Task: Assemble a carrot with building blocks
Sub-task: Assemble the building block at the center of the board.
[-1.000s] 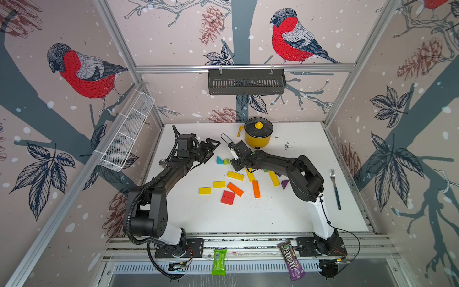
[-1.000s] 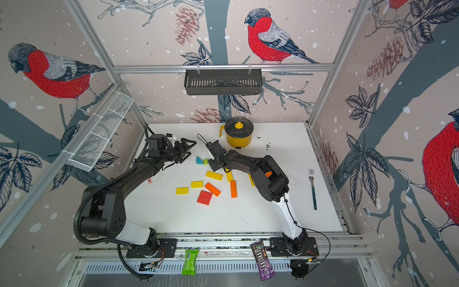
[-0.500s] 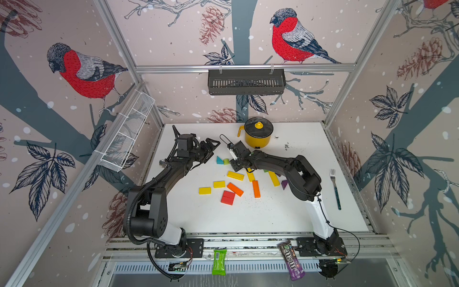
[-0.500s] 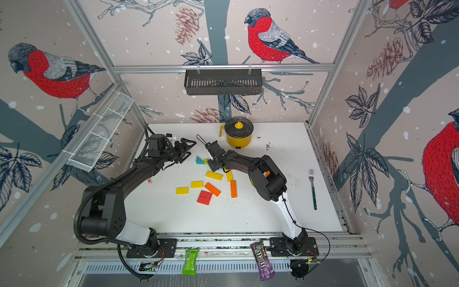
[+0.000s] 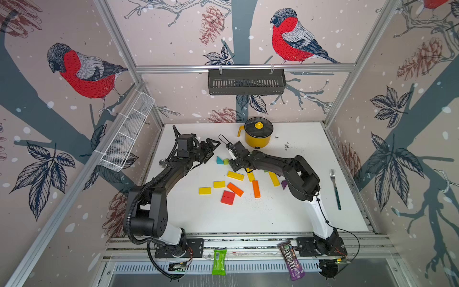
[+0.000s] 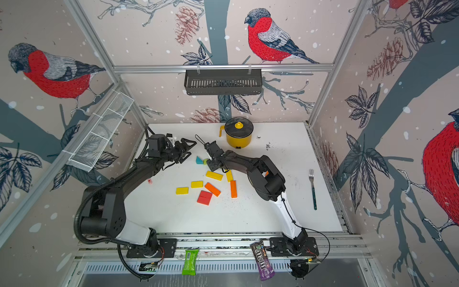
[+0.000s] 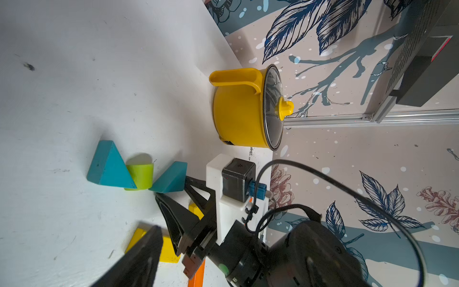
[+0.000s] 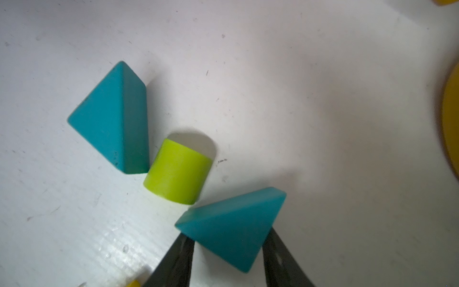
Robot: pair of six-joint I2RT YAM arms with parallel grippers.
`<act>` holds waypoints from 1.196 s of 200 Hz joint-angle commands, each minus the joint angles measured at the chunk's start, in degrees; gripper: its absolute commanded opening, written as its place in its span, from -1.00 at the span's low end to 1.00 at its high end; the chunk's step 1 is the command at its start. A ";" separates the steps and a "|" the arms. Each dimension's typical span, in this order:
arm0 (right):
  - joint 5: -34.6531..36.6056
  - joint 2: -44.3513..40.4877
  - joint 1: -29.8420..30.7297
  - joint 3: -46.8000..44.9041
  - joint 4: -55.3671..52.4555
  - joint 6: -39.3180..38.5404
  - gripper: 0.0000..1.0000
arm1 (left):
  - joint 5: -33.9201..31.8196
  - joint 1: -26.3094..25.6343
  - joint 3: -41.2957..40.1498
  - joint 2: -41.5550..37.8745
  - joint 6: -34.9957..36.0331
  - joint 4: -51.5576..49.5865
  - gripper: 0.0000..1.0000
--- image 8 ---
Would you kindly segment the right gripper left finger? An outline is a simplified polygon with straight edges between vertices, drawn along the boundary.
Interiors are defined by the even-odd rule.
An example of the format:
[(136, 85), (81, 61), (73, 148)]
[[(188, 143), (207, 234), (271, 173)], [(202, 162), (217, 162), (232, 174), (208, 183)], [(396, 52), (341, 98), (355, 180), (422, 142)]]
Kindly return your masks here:
[(194, 245), (181, 233), (143, 287), (189, 287)]

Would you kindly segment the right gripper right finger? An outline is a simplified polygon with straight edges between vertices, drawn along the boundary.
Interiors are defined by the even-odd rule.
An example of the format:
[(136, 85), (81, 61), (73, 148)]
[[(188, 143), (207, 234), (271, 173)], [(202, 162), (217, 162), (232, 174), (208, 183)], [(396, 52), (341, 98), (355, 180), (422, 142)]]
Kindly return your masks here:
[(268, 287), (315, 287), (272, 228), (262, 246)]

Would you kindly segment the yellow rectangle block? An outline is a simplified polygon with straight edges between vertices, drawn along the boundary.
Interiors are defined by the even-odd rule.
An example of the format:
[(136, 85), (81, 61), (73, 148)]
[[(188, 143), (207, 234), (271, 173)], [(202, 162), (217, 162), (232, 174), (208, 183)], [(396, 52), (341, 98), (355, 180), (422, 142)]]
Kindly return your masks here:
[(133, 281), (130, 282), (126, 287), (141, 287), (141, 284), (140, 284), (139, 281), (133, 280)]

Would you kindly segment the teal triangle block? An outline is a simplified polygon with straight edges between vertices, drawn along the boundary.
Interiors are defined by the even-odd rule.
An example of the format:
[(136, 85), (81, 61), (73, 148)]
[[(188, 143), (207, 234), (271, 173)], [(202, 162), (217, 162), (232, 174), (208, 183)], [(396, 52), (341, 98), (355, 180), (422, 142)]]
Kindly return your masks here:
[(191, 208), (175, 227), (228, 264), (248, 273), (285, 199), (284, 191), (263, 188)]
[(68, 123), (119, 171), (149, 171), (147, 88), (127, 63), (109, 71)]

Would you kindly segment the light green cylinder block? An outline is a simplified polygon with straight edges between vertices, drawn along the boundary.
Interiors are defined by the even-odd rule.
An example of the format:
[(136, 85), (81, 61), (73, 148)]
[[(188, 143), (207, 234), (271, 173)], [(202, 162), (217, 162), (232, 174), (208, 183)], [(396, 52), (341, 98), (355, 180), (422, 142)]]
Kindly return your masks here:
[(211, 158), (165, 139), (143, 186), (171, 202), (193, 205), (200, 196), (212, 164)]

